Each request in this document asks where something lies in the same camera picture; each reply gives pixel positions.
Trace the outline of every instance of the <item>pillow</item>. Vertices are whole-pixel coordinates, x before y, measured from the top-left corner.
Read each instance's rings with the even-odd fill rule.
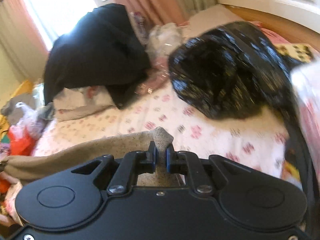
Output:
[[[182,27],[183,37],[187,40],[199,37],[208,30],[235,21],[243,21],[243,19],[218,4],[192,16],[189,19],[189,25]]]

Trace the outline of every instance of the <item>white fabric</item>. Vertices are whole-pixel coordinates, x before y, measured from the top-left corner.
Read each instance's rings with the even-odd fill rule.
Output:
[[[104,86],[64,88],[53,99],[55,117],[58,120],[73,120],[115,106]]]

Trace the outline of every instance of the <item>black cloth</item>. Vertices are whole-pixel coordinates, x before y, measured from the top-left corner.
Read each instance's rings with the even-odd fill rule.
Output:
[[[290,137],[286,142],[286,148],[294,150],[302,189],[308,201],[308,208],[304,219],[306,223],[305,232],[312,236],[314,240],[320,239],[319,186],[308,146],[298,123],[285,118],[284,124]]]
[[[44,72],[45,103],[64,87],[105,85],[120,107],[131,99],[149,67],[125,7],[95,8],[55,41]]]

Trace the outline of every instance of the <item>wall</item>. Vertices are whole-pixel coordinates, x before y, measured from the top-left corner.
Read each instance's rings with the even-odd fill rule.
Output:
[[[20,82],[14,75],[12,62],[0,44],[0,108],[10,99]]]

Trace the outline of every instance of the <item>orange item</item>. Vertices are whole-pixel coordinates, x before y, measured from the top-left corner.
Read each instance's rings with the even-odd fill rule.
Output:
[[[11,155],[26,155],[29,156],[36,145],[36,140],[33,139],[27,129],[23,132],[23,137],[16,139],[15,135],[8,131],[8,137],[10,139],[10,151]]]
[[[0,179],[0,192],[6,193],[11,184],[6,179]]]

